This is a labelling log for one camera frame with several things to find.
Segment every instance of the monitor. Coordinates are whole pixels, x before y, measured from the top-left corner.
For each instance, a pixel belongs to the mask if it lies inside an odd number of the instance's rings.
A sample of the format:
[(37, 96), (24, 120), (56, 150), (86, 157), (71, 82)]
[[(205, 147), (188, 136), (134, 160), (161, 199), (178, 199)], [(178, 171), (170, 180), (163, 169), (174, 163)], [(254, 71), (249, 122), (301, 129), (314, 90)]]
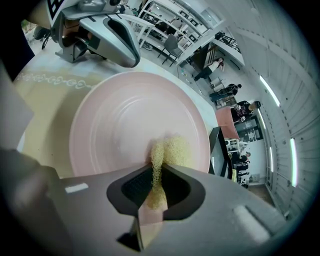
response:
[(224, 135), (219, 126), (213, 128), (209, 142), (211, 152), (209, 173), (231, 179), (232, 163), (228, 156)]

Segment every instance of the gray chair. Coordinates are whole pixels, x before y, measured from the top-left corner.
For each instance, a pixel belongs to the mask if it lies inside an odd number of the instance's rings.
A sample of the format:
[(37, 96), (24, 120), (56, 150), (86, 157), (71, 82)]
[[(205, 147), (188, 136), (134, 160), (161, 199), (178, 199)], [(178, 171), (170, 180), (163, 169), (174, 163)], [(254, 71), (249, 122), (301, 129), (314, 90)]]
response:
[(164, 60), (164, 62), (162, 63), (162, 65), (167, 61), (167, 59), (173, 55), (175, 56), (174, 61), (171, 63), (170, 67), (172, 66), (172, 64), (176, 61), (176, 59), (182, 54), (182, 50), (180, 50), (178, 48), (178, 41), (177, 38), (173, 35), (170, 34), (167, 38), (167, 40), (165, 40), (164, 42), (164, 48), (162, 50), (162, 52), (160, 52), (158, 58), (160, 57), (160, 55), (164, 52), (164, 50), (167, 50), (169, 52), (169, 55), (166, 56), (166, 59)]

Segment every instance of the sticker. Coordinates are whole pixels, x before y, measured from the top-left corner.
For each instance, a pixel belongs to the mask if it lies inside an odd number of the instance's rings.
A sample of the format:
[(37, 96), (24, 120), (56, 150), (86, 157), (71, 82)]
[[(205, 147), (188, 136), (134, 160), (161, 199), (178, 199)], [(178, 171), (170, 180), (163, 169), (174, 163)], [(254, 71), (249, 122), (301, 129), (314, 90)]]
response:
[(61, 10), (76, 5), (80, 0), (46, 0), (46, 11), (48, 13), (51, 27), (56, 22)]
[(78, 191), (81, 191), (81, 190), (85, 190), (87, 188), (89, 188), (89, 186), (86, 183), (81, 183), (81, 184), (78, 184), (78, 185), (75, 185), (75, 186), (67, 186), (65, 188), (65, 191), (68, 194), (70, 194), (70, 193), (78, 192)]

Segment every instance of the pink plate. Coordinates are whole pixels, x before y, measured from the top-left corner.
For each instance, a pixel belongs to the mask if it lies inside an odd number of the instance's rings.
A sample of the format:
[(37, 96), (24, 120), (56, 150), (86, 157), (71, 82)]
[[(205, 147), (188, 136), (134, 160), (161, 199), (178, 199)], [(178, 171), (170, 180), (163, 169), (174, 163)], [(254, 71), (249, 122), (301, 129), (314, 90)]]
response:
[(185, 92), (156, 74), (116, 74), (91, 90), (75, 114), (69, 141), (73, 173), (94, 175), (148, 163), (153, 141), (175, 135), (189, 142), (194, 169), (207, 173), (207, 130)]

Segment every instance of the table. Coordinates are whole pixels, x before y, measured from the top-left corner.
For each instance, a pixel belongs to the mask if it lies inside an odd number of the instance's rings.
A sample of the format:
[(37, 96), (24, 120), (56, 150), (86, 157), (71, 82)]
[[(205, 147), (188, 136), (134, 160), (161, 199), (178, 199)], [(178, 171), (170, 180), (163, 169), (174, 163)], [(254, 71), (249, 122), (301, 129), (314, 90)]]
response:
[(72, 64), (54, 54), (59, 49), (58, 44), (48, 44), (21, 71), (14, 85), (34, 112), (25, 130), (22, 152), (42, 165), (55, 168), (61, 178), (74, 176), (69, 160), (69, 133), (80, 103), (96, 84), (121, 72), (144, 71), (166, 77), (191, 98), (208, 135), (218, 126), (209, 103), (173, 74), (145, 58), (134, 68), (121, 67), (94, 54), (86, 54)]

